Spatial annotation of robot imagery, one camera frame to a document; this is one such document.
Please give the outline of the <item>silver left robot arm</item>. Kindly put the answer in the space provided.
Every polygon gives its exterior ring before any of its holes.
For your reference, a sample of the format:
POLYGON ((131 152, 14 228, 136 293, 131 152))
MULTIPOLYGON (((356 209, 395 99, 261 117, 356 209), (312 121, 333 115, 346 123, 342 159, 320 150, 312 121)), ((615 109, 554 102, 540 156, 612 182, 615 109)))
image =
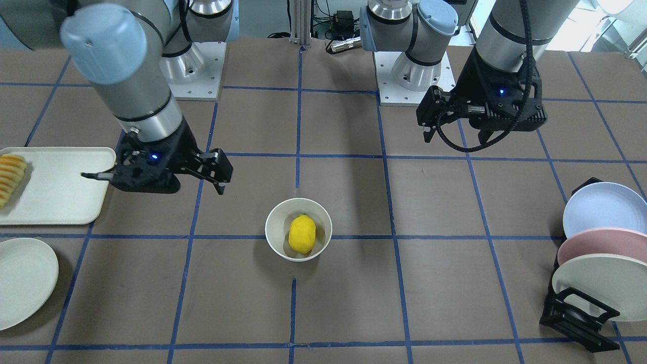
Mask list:
POLYGON ((465 153, 547 122, 536 62, 577 2, 496 1, 455 85, 443 90, 432 77, 459 34, 457 8, 468 4, 369 1, 359 17, 362 48, 398 52, 392 72, 397 83, 425 93, 416 110, 424 141, 438 136, 465 153))

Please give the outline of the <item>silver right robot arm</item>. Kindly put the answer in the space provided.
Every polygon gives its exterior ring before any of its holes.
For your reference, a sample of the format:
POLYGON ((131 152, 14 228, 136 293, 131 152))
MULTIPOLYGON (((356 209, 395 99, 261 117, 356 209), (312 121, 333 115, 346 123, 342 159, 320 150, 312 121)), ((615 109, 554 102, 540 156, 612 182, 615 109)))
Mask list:
POLYGON ((162 67, 183 61, 183 78, 201 75, 196 45, 240 36, 237 1, 2 1, 1 10, 3 49, 67 49, 125 133, 114 166, 83 177, 173 194, 185 174, 224 193, 233 166, 222 149, 197 146, 162 67))

